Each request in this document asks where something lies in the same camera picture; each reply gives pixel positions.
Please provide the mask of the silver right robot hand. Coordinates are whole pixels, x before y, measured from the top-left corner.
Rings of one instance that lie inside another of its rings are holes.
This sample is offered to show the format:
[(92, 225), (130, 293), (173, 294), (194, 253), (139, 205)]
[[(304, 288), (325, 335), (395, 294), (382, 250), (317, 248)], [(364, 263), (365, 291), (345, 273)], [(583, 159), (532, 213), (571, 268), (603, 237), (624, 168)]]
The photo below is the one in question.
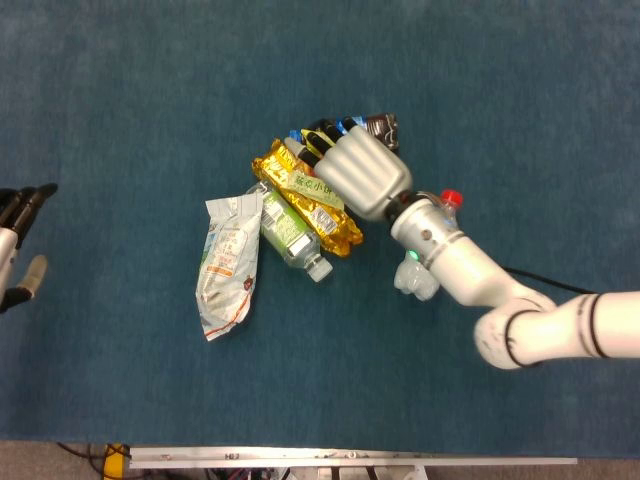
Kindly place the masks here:
[(285, 146), (364, 220), (392, 223), (410, 203), (408, 167), (353, 117), (324, 120), (298, 138), (287, 137)]

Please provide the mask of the cola bottle blue cap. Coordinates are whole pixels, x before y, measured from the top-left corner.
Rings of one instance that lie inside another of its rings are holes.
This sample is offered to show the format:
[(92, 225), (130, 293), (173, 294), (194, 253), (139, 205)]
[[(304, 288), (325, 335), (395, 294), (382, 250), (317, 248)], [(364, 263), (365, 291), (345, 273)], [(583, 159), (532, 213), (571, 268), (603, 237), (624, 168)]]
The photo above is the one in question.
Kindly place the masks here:
[[(353, 115), (352, 119), (371, 135), (382, 142), (391, 151), (399, 148), (398, 122), (394, 113), (380, 113), (375, 115)], [(342, 118), (322, 118), (307, 126), (307, 129), (320, 131), (325, 123), (334, 124), (341, 133), (345, 133)]]

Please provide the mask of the yellow green snack bag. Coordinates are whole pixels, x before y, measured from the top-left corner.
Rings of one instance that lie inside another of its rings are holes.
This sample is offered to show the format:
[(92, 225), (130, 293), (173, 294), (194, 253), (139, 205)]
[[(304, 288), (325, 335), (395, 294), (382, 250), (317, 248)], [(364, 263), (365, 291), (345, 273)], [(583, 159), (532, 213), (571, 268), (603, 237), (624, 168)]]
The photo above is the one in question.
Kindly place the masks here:
[(326, 183), (304, 172), (291, 172), (286, 188), (335, 209), (345, 208), (343, 200)]

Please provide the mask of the gold foil biscuit package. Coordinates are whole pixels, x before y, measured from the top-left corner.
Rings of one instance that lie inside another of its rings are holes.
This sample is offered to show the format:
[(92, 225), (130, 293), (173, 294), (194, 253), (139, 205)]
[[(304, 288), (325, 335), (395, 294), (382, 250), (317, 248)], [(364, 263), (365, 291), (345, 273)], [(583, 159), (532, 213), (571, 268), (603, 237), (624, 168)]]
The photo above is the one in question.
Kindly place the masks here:
[(310, 168), (304, 167), (282, 140), (274, 139), (268, 152), (252, 161), (252, 170), (257, 178), (275, 187), (318, 235), (325, 251), (345, 258), (353, 247), (364, 242), (364, 234), (342, 208), (289, 188), (294, 180), (302, 180), (303, 176), (311, 179), (313, 185), (319, 180), (310, 176)]

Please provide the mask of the clear bottle green label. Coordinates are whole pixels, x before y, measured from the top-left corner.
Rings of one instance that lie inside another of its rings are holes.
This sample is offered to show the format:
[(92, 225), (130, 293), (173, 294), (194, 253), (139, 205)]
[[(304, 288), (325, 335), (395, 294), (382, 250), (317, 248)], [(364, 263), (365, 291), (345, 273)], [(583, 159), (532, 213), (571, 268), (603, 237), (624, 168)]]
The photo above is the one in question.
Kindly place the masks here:
[(316, 283), (332, 272), (321, 254), (318, 235), (268, 182), (262, 180), (247, 190), (263, 200), (261, 233), (291, 268), (304, 270)]

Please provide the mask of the clear bottle red label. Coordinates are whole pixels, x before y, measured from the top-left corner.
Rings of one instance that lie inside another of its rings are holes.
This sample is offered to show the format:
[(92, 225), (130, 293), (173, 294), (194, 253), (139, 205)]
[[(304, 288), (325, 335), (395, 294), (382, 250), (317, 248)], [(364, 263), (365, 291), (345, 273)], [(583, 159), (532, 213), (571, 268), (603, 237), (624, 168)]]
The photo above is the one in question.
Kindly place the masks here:
[(463, 195), (443, 190), (439, 196), (429, 192), (403, 191), (387, 213), (391, 236), (406, 250), (396, 269), (394, 286), (420, 301), (431, 299), (440, 287), (429, 268), (449, 244), (462, 236), (456, 212)]

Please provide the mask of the white snack bag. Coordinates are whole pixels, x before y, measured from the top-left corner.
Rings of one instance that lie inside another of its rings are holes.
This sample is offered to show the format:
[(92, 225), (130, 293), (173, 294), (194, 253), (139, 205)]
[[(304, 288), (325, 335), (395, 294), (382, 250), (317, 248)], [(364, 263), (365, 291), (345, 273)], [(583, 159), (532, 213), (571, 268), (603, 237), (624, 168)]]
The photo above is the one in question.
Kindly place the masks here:
[(204, 336), (213, 341), (249, 313), (257, 277), (263, 199), (257, 192), (205, 202), (209, 228), (195, 298)]

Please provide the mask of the blue felt table cloth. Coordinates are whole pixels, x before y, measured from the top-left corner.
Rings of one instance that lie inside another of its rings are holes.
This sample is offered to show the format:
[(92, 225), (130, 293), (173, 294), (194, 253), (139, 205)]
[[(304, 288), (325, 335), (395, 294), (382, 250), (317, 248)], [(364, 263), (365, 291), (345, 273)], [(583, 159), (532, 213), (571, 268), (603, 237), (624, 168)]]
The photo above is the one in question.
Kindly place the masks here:
[(59, 187), (0, 316), (0, 439), (640, 457), (640, 361), (488, 365), (479, 309), (394, 288), (383, 224), (318, 283), (263, 246), (206, 340), (206, 201), (380, 112), (498, 263), (640, 288), (640, 1), (0, 0), (0, 188)]

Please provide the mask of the yellow plastic part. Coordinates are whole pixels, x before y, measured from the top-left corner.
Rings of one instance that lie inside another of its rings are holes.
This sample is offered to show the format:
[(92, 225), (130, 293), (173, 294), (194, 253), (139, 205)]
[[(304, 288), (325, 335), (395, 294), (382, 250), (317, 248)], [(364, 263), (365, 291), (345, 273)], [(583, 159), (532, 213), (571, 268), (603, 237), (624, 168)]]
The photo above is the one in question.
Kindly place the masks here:
[(125, 480), (129, 451), (124, 444), (108, 444), (102, 464), (104, 480)]

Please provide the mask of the aluminium rail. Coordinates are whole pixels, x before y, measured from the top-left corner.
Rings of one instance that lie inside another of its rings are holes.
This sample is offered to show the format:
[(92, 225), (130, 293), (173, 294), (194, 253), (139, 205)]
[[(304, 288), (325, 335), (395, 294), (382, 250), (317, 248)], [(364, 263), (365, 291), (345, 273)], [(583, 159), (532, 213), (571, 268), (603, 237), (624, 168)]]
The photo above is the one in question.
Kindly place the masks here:
[(367, 466), (538, 466), (576, 465), (575, 457), (465, 456), (357, 449), (280, 447), (133, 447), (133, 469), (367, 467)]

